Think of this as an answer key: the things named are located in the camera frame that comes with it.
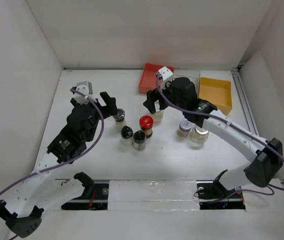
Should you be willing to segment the white-lid small brown jar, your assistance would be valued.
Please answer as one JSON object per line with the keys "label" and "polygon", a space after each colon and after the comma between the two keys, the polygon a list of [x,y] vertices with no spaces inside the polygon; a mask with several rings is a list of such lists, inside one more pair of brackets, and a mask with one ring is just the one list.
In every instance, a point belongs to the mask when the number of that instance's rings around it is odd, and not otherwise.
{"label": "white-lid small brown jar", "polygon": [[181,137],[187,137],[192,129],[193,124],[186,118],[182,119],[177,129],[177,134]]}

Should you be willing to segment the silver-cap white spice shaker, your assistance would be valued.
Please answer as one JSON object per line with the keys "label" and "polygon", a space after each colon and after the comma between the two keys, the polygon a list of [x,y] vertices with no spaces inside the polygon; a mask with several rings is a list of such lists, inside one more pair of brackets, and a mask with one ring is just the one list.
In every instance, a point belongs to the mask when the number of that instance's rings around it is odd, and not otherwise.
{"label": "silver-cap white spice shaker", "polygon": [[121,108],[117,108],[117,114],[113,116],[115,121],[115,129],[121,131],[123,127],[127,125],[125,120],[125,111]]}

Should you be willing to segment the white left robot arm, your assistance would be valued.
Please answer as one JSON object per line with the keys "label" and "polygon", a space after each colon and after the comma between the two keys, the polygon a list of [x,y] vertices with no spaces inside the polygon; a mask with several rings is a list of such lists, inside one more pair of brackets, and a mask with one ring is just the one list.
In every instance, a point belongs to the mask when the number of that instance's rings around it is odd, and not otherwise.
{"label": "white left robot arm", "polygon": [[55,207],[60,207],[77,197],[88,198],[94,194],[94,180],[84,172],[75,174],[57,191],[45,194],[45,190],[63,172],[66,166],[83,157],[93,148],[99,123],[117,114],[116,99],[101,92],[105,105],[88,94],[72,91],[72,112],[67,124],[47,147],[47,152],[33,172],[18,180],[20,187],[9,198],[0,200],[0,218],[15,236],[26,238],[41,224],[42,219]]}

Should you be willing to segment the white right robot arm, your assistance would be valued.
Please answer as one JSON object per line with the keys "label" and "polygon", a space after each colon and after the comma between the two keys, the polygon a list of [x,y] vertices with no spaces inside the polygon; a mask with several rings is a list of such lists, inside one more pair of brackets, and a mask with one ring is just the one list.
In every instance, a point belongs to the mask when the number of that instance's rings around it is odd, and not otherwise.
{"label": "white right robot arm", "polygon": [[238,193],[242,186],[274,187],[269,183],[283,166],[282,143],[259,137],[233,123],[214,104],[197,96],[195,85],[186,77],[156,76],[156,88],[147,92],[144,106],[153,114],[155,102],[161,110],[171,106],[181,111],[193,125],[220,137],[238,150],[248,161],[235,169],[225,169],[208,186],[199,189],[200,199],[214,202]]}

